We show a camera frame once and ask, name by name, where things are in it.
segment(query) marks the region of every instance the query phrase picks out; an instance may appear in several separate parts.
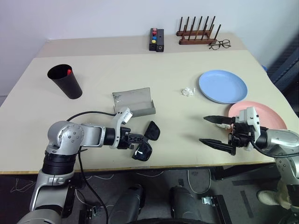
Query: gray floor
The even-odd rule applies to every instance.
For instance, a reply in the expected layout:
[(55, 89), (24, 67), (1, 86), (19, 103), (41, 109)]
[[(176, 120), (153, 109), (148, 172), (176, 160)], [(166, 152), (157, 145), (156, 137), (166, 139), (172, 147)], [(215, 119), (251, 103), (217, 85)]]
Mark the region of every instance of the gray floor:
[[(159, 172), (142, 172), (146, 175), (156, 175)], [(275, 167), (263, 168), (259, 171), (249, 172), (231, 177), (222, 181), (212, 180), (208, 195), (223, 195), (232, 223), (234, 224), (275, 224), (287, 211), (280, 206), (266, 206), (256, 198), (256, 192), (261, 189), (275, 189), (278, 181), (278, 172)], [(169, 189), (178, 185), (179, 179), (191, 192), (187, 181), (187, 170), (168, 170), (157, 177), (145, 177), (135, 172), (114, 174), (111, 180), (91, 178), (92, 187), (98, 192), (106, 205), (115, 204), (120, 194), (134, 183), (140, 183), (146, 188), (146, 201), (138, 219), (153, 217), (171, 217), (168, 203)], [(208, 186), (209, 172), (207, 169), (198, 168), (190, 170), (190, 182), (195, 191), (204, 191)], [(26, 180), (20, 180), (20, 187), (28, 184)], [(25, 193), (13, 192), (10, 189), (15, 185), (15, 178), (0, 176), (0, 223), (16, 223), (26, 212), (30, 203), (32, 190)], [(97, 203), (92, 193), (86, 188), (82, 190), (87, 201)], [(202, 221), (219, 223), (214, 209), (209, 205), (203, 205), (202, 195), (195, 195)], [(78, 223), (79, 210), (85, 206), (75, 199), (73, 213), (63, 224)], [(104, 212), (101, 211), (90, 223), (104, 223)]]

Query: black cylindrical cup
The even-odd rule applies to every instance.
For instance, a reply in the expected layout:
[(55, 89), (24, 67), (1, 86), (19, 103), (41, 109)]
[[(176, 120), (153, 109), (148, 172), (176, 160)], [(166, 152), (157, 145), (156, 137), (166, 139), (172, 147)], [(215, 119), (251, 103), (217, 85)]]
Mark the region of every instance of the black cylindrical cup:
[(48, 77), (67, 95), (70, 99), (77, 99), (82, 95), (82, 90), (76, 81), (73, 70), (68, 64), (60, 64), (48, 71)]

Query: beige tabletop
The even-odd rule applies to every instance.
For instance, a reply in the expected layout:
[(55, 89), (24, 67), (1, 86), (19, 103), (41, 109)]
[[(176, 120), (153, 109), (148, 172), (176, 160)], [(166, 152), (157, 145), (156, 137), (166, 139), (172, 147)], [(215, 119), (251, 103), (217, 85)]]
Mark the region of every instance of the beige tabletop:
[[(73, 44), (75, 41), (84, 42), (83, 39), (63, 42)], [(82, 153), (85, 169), (202, 167), (273, 162), (272, 158), (255, 150), (249, 152), (239, 148), (236, 156), (231, 156), (199, 142), (199, 138), (223, 142), (228, 139), (225, 130), (203, 120), (207, 115), (227, 115), (231, 106), (212, 102), (198, 89), (200, 75), (213, 69), (238, 75), (248, 87), (246, 100), (269, 106), (282, 117), (288, 129), (299, 132), (299, 119), (287, 100), (269, 80), (261, 65), (241, 45), (239, 49), (231, 47), (231, 50), (219, 51), (207, 51), (200, 46), (202, 50), (199, 52), (167, 53), (165, 50), (164, 53), (133, 51), (123, 54), (115, 51), (110, 55), (98, 53), (89, 56), (87, 54), (90, 52), (76, 55), (75, 49), (72, 49), (71, 56), (66, 56), (62, 53), (63, 48), (59, 56), (54, 56), (55, 48), (59, 51), (58, 42), (61, 44), (62, 41), (52, 43), (52, 53), (49, 51), (51, 42), (45, 45), (0, 107), (2, 174), (37, 173), (42, 167), (48, 144), (47, 131), (53, 123), (88, 110), (114, 112), (112, 92), (144, 87), (150, 87), (156, 114), (132, 118), (125, 126), (131, 128), (133, 133), (144, 133), (151, 120), (159, 126), (160, 138), (158, 141), (149, 141), (153, 148), (150, 159), (146, 162), (133, 160), (133, 151), (129, 149), (110, 149), (106, 146), (89, 148)], [(109, 43), (107, 40), (104, 45), (109, 46)], [(61, 63), (72, 66), (83, 90), (83, 95), (76, 100), (68, 99), (46, 76), (51, 67)], [(181, 95), (181, 90), (186, 86), (196, 88), (194, 96)], [(110, 120), (111, 117), (106, 115), (88, 114), (73, 122), (107, 125)]]

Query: white wall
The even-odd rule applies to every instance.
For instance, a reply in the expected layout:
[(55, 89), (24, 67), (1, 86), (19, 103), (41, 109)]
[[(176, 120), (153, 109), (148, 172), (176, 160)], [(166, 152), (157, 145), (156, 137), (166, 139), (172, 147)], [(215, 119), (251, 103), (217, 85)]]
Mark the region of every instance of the white wall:
[(150, 27), (174, 34), (188, 15), (216, 15), (221, 32), (235, 33), (265, 66), (299, 30), (299, 0), (0, 0), (0, 95), (47, 39), (146, 35)]

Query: wooden rack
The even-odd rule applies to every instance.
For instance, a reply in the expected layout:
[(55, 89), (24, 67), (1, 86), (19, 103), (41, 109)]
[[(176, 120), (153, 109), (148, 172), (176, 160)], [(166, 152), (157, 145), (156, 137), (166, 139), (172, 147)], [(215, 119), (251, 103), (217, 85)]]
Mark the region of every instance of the wooden rack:
[(213, 31), (213, 28), (214, 28), (215, 18), (216, 18), (216, 16), (214, 16), (210, 28), (207, 29), (207, 22), (209, 20), (209, 17), (207, 17), (206, 18), (206, 23), (204, 25), (204, 29), (200, 30), (200, 24), (201, 24), (201, 21), (202, 21), (202, 16), (201, 16), (197, 29), (193, 30), (194, 24), (195, 24), (195, 19), (196, 19), (196, 16), (195, 16), (194, 19), (193, 19), (193, 23), (191, 25), (191, 29), (187, 30), (188, 29), (188, 22), (189, 22), (189, 17), (188, 17), (187, 22), (184, 25), (184, 29), (181, 31), (182, 21), (183, 21), (183, 17), (181, 17), (181, 22), (179, 24), (179, 30), (176, 34), (177, 34), (177, 36), (181, 36), (182, 38), (179, 40), (178, 43), (182, 44), (182, 45), (215, 43), (217, 41), (216, 37), (217, 37), (219, 29), (221, 27), (221, 24), (220, 24), (219, 27), (218, 27), (218, 30), (216, 32), (215, 37), (211, 38), (211, 34), (212, 34), (212, 31)]

